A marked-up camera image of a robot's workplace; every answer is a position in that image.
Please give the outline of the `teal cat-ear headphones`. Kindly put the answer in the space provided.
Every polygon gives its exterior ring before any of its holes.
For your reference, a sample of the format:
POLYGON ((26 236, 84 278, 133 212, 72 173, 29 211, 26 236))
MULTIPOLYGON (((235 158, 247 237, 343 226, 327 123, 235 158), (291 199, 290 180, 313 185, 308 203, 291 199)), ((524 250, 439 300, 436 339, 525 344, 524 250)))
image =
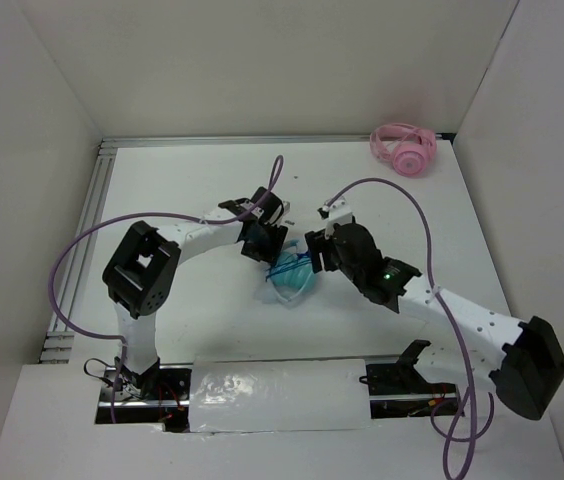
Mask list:
POLYGON ((264 304, 281 304, 288 308, 299 305, 316 288, 306 243, 292 239, 283 245, 277 261, 264 272, 263 283, 255 298, 264 304))

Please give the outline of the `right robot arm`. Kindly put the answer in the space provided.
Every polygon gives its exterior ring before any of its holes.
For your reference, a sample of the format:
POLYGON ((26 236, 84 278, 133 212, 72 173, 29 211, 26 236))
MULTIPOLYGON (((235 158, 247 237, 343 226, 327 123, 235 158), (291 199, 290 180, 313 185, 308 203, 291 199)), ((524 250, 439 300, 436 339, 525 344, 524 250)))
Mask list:
POLYGON ((371 303, 425 321, 456 326, 466 349, 490 370, 488 389, 512 412, 543 417, 564 380, 564 352, 553 326, 500 315, 447 289, 432 287, 415 267, 385 257, 357 223, 305 235, 313 271, 339 271, 371 303))

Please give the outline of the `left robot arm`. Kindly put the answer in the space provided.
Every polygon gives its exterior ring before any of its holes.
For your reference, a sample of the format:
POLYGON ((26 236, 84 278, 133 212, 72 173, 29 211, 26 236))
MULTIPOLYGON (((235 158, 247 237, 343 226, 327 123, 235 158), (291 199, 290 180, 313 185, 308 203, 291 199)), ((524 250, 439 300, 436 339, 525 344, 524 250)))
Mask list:
POLYGON ((236 243, 242 245, 243 256, 274 264, 288 232, 282 218, 289 210, 289 202, 260 187, 250 198, 219 203, 199 220, 159 228, 138 221, 129 227, 103 272, 124 338, 116 365, 128 392, 146 399, 158 390, 156 315, 178 266, 236 243))

